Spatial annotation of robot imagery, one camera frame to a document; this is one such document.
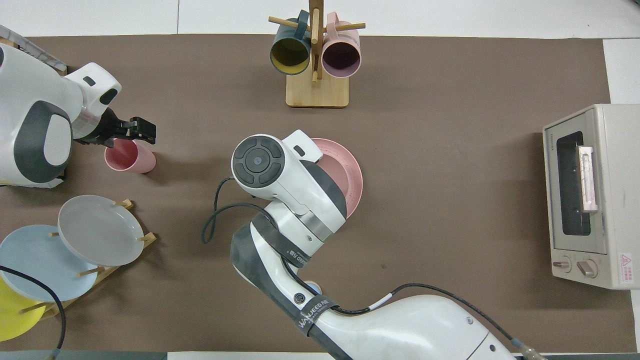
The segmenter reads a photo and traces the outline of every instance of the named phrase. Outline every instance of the warning label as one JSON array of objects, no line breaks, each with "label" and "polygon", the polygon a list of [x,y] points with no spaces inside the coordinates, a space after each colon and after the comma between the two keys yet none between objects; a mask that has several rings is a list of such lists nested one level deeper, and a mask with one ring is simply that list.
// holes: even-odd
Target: warning label
[{"label": "warning label", "polygon": [[622,282],[634,282],[634,263],[631,253],[620,253],[620,274],[622,275]]}]

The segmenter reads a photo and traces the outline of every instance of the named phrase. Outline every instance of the light blue plate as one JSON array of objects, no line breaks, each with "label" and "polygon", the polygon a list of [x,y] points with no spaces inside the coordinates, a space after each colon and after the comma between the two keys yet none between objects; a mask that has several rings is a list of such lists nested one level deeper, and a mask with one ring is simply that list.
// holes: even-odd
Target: light blue plate
[{"label": "light blue plate", "polygon": [[[50,287],[61,301],[75,299],[89,291],[96,273],[78,277],[79,272],[95,265],[73,255],[58,236],[58,228],[51,225],[21,227],[0,243],[0,264],[38,279]],[[53,302],[44,289],[12,274],[0,272],[7,285],[17,293],[33,300]]]}]

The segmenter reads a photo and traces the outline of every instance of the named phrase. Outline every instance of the gray circular button pad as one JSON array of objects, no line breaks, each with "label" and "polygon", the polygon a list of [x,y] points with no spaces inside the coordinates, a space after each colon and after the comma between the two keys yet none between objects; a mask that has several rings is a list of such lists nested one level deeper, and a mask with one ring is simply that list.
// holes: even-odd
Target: gray circular button pad
[{"label": "gray circular button pad", "polygon": [[237,146],[233,157],[234,174],[250,188],[263,188],[278,179],[284,168],[280,144],[266,136],[251,136]]}]

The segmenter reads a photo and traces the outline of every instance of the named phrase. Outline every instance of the velcro strap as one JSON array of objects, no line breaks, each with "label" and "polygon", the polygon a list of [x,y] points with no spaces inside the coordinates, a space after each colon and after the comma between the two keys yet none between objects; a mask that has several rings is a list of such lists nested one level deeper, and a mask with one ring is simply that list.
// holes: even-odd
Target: velcro strap
[{"label": "velcro strap", "polygon": [[296,326],[305,336],[309,336],[309,330],[316,323],[316,320],[329,308],[337,304],[324,295],[316,295],[309,300],[305,307],[300,310],[300,315],[296,319]]},{"label": "velcro strap", "polygon": [[309,255],[273,227],[263,214],[256,215],[251,223],[273,250],[284,256],[296,268],[304,267],[311,260]]}]

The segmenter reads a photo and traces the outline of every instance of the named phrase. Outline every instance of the pink plate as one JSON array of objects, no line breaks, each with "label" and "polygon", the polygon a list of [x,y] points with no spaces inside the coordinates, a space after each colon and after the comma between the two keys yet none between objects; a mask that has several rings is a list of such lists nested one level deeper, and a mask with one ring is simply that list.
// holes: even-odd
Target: pink plate
[{"label": "pink plate", "polygon": [[347,201],[347,218],[358,207],[362,197],[362,170],[356,158],[337,142],[313,138],[311,139],[323,153],[318,165],[338,185]]}]

